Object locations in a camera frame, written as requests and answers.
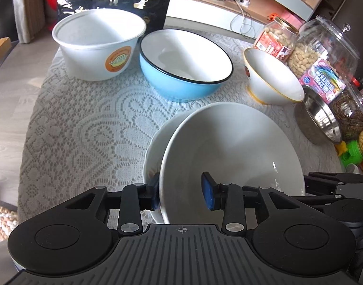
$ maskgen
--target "stainless steel bowl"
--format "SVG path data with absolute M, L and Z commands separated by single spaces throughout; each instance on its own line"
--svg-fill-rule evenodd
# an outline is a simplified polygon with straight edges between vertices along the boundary
M 295 119 L 304 136 L 315 145 L 340 143 L 340 126 L 329 106 L 310 87 L 304 86 L 303 90 L 304 100 L 295 106 Z

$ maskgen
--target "lace pattern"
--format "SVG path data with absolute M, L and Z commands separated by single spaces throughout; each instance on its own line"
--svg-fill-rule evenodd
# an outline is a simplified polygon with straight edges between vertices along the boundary
M 234 72 L 214 95 L 189 103 L 167 101 L 148 84 L 139 66 L 138 47 L 121 76 L 101 82 L 69 77 L 61 51 L 57 52 L 28 126 L 20 170 L 21 222 L 97 185 L 119 191 L 142 182 L 146 149 L 162 124 L 180 111 L 218 101 L 249 105 L 274 120 L 290 139 L 304 174 L 341 171 L 332 144 L 315 146 L 301 133 L 293 105 L 263 106 L 249 96 L 242 53 L 251 44 L 193 32 L 223 48 Z M 110 215 L 109 226 L 116 227 L 118 211 Z M 142 212 L 142 219 L 145 226 L 152 222 L 148 212 Z

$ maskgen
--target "bowl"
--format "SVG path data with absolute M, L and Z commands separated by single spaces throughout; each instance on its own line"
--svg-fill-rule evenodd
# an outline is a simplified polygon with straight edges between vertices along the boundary
M 152 137 L 150 145 L 147 148 L 145 162 L 143 164 L 143 182 L 145 184 L 149 183 L 154 174 L 160 171 L 164 152 L 169 140 L 178 126 L 186 117 L 193 113 L 193 111 L 195 111 L 195 109 L 178 113 L 171 119 L 167 120 Z M 164 224 L 160 209 L 150 211 L 150 213 L 157 224 Z
M 229 56 L 192 32 L 163 29 L 140 43 L 140 66 L 148 82 L 167 100 L 188 102 L 214 93 L 233 73 Z
M 304 92 L 299 80 L 277 58 L 256 48 L 245 49 L 243 58 L 249 77 L 247 90 L 256 101 L 264 105 L 303 101 Z
M 93 9 L 59 21 L 52 36 L 71 76 L 103 81 L 129 66 L 138 38 L 145 31 L 145 21 L 133 13 Z
M 213 103 L 188 116 L 172 135 L 160 170 L 165 223 L 222 223 L 208 210 L 201 174 L 219 184 L 270 186 L 289 196 L 305 194 L 299 159 L 283 131 L 266 115 L 238 103 Z
M 342 141 L 339 123 L 329 106 L 319 94 L 308 86 L 303 87 L 305 96 L 295 106 L 295 120 L 300 130 L 315 145 Z

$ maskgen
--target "blue bowl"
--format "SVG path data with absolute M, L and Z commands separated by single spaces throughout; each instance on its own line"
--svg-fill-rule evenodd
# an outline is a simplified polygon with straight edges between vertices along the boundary
M 145 36 L 139 59 L 149 83 L 174 102 L 211 95 L 233 73 L 233 63 L 223 49 L 198 34 L 178 29 Z

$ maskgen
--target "white lace tablecloth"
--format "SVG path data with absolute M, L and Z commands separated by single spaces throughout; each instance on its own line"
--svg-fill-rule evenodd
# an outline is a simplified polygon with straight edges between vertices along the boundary
M 180 111 L 218 101 L 249 105 L 274 120 L 290 139 L 304 174 L 341 171 L 332 144 L 313 145 L 301 133 L 293 105 L 264 106 L 250 98 L 242 58 L 249 43 L 195 32 L 228 53 L 234 72 L 217 93 L 189 103 L 167 101 L 148 84 L 139 66 L 138 48 L 124 73 L 101 82 L 70 78 L 61 52 L 57 52 L 34 106 L 24 145 L 18 200 L 21 222 L 97 185 L 119 191 L 142 182 L 146 149 L 163 123 Z M 152 220 L 149 213 L 142 216 L 145 223 Z M 112 212 L 109 225 L 116 221 L 117 212 Z

